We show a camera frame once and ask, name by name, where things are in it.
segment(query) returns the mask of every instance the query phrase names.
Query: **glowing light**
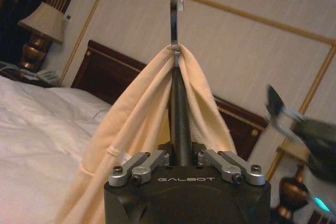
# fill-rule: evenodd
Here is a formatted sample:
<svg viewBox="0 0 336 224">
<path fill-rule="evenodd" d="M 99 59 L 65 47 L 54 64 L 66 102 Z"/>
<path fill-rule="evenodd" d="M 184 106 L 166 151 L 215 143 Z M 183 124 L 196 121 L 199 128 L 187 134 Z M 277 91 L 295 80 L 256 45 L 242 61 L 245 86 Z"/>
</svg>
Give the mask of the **glowing light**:
<svg viewBox="0 0 336 224">
<path fill-rule="evenodd" d="M 314 197 L 314 201 L 323 211 L 330 212 L 330 209 L 326 206 L 326 204 L 321 199 L 319 199 L 318 197 Z"/>
</svg>

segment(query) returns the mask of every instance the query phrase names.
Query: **fabric fold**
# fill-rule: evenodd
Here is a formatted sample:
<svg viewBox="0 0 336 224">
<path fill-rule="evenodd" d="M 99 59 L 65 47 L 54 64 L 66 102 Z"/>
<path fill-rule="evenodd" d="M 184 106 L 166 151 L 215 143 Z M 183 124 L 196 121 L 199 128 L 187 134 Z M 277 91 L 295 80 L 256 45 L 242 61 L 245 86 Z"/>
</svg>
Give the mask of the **fabric fold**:
<svg viewBox="0 0 336 224">
<path fill-rule="evenodd" d="M 190 109 L 192 139 L 215 151 L 235 147 L 196 59 L 180 45 L 180 69 Z M 118 155 L 156 149 L 169 100 L 174 57 L 161 50 L 112 106 L 82 159 L 56 223 L 104 223 L 103 185 Z"/>
</svg>

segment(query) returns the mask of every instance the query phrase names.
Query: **chrome hook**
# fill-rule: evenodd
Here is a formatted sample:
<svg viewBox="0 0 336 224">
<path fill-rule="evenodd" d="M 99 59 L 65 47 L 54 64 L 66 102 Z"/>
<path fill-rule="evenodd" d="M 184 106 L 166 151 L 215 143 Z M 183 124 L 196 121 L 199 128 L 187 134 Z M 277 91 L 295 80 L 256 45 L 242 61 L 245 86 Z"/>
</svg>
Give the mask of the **chrome hook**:
<svg viewBox="0 0 336 224">
<path fill-rule="evenodd" d="M 171 38 L 172 38 L 172 49 L 175 55 L 175 66 L 179 65 L 179 56 L 180 56 L 180 48 L 178 47 L 178 39 L 177 39 L 177 11 L 183 11 L 183 0 L 170 0 L 170 26 L 171 26 Z"/>
</svg>

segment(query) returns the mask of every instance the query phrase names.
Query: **bolt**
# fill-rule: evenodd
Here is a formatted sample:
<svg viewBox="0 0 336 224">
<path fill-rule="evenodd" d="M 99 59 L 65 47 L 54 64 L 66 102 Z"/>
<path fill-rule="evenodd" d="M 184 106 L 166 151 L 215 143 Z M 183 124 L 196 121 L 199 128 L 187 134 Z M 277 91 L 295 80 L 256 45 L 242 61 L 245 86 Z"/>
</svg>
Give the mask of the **bolt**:
<svg viewBox="0 0 336 224">
<path fill-rule="evenodd" d="M 233 184 L 237 186 L 241 185 L 243 182 L 243 177 L 239 173 L 235 173 L 234 175 L 232 175 L 231 179 L 232 179 Z"/>
<path fill-rule="evenodd" d="M 121 174 L 122 173 L 122 166 L 117 165 L 113 168 L 113 173 L 114 174 Z"/>
<path fill-rule="evenodd" d="M 251 171 L 253 173 L 261 173 L 261 166 L 260 165 L 251 165 Z"/>
<path fill-rule="evenodd" d="M 134 184 L 136 186 L 139 186 L 139 185 L 141 185 L 141 177 L 139 175 L 134 175 L 131 178 L 131 182 L 132 182 L 132 184 Z"/>
</svg>

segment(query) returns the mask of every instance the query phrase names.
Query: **pillow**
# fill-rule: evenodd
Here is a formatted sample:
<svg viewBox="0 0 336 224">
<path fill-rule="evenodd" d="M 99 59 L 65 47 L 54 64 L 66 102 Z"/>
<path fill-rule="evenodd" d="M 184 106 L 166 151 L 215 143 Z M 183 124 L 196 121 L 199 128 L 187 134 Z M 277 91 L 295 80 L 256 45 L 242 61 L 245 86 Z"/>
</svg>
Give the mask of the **pillow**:
<svg viewBox="0 0 336 224">
<path fill-rule="evenodd" d="M 87 91 L 73 88 L 49 88 L 49 91 L 66 100 L 79 111 L 92 119 L 101 120 L 111 105 Z"/>
</svg>

